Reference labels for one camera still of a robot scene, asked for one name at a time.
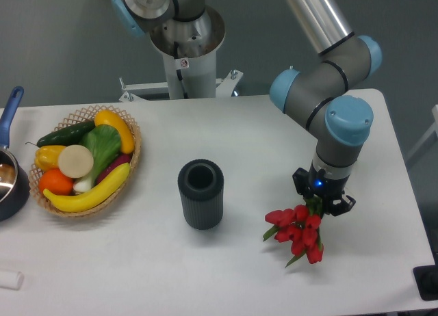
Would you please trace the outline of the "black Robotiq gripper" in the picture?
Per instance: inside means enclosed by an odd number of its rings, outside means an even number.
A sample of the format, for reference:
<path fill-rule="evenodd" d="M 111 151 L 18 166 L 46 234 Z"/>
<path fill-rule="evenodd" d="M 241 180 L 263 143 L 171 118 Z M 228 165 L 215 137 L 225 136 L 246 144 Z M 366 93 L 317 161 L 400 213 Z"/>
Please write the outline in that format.
<path fill-rule="evenodd" d="M 332 216 L 345 214 L 355 206 L 356 200 L 344 192 L 348 177 L 328 179 L 323 173 L 298 168 L 292 175 L 296 191 L 304 199 L 310 198 L 311 192 L 322 199 L 322 206 Z"/>

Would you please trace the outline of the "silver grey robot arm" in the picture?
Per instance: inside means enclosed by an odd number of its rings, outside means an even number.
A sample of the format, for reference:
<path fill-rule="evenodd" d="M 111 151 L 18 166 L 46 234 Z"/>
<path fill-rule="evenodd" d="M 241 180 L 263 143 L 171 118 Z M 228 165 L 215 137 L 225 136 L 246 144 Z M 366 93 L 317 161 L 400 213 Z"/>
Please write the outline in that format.
<path fill-rule="evenodd" d="M 317 141 L 310 168 L 293 175 L 297 192 L 319 197 L 323 212 L 337 216 L 355 205 L 344 188 L 374 119 L 369 104 L 348 91 L 378 69 L 382 52 L 372 38 L 355 35 L 333 0 L 287 2 L 321 62 L 310 73 L 283 71 L 269 96 Z M 218 95 L 224 21 L 205 0 L 112 0 L 112 6 L 128 32 L 149 35 L 161 53 L 170 98 Z"/>

